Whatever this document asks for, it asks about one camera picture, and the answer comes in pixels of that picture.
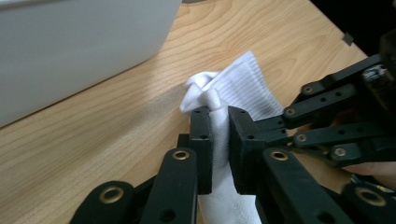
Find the white box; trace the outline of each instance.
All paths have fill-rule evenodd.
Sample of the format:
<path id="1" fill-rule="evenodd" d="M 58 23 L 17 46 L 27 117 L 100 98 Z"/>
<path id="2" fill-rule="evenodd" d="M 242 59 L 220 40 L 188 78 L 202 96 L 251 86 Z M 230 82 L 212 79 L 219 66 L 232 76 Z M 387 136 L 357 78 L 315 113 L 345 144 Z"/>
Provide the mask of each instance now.
<path id="1" fill-rule="evenodd" d="M 153 56 L 181 0 L 0 0 L 0 127 Z"/>

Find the wooden surface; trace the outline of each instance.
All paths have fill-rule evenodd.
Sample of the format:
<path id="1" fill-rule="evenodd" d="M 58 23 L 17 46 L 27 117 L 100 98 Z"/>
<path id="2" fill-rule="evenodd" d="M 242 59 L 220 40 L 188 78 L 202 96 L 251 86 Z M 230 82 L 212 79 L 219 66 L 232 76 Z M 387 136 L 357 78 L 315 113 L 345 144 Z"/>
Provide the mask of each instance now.
<path id="1" fill-rule="evenodd" d="M 366 56 L 307 0 L 182 5 L 152 59 L 0 129 L 0 223 L 67 223 L 96 186 L 138 185 L 189 129 L 183 82 L 252 50 L 270 90 L 288 105 L 306 82 Z M 339 189 L 347 175 L 302 157 Z"/>

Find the metal bolt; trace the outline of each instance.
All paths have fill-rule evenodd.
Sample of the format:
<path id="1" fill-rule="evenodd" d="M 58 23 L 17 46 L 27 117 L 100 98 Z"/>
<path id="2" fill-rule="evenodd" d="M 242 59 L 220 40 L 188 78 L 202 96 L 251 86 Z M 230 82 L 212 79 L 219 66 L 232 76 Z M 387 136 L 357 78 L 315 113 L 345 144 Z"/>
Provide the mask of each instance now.
<path id="1" fill-rule="evenodd" d="M 299 134 L 297 135 L 297 140 L 300 142 L 305 142 L 306 141 L 306 136 L 305 134 Z"/>
<path id="2" fill-rule="evenodd" d="M 190 153 L 188 153 L 187 151 L 184 151 L 184 150 L 176 151 L 176 152 L 174 152 L 174 154 L 172 155 L 172 157 L 173 157 L 175 160 L 178 160 L 178 161 L 184 161 L 184 160 L 186 160 L 189 156 L 190 156 Z"/>
<path id="3" fill-rule="evenodd" d="M 343 156 L 345 156 L 345 155 L 347 154 L 347 152 L 346 152 L 345 149 L 339 147 L 339 148 L 336 148 L 336 149 L 335 149 L 334 154 L 335 154 L 336 156 L 338 156 L 338 157 L 343 157 Z"/>
<path id="4" fill-rule="evenodd" d="M 287 109 L 286 110 L 286 114 L 289 115 L 289 116 L 294 115 L 295 113 L 296 113 L 296 111 L 294 109 Z"/>
<path id="5" fill-rule="evenodd" d="M 309 93 L 309 92 L 311 92 L 313 89 L 314 89 L 314 88 L 308 86 L 308 87 L 305 87 L 305 88 L 304 88 L 304 91 L 307 92 L 307 93 Z"/>

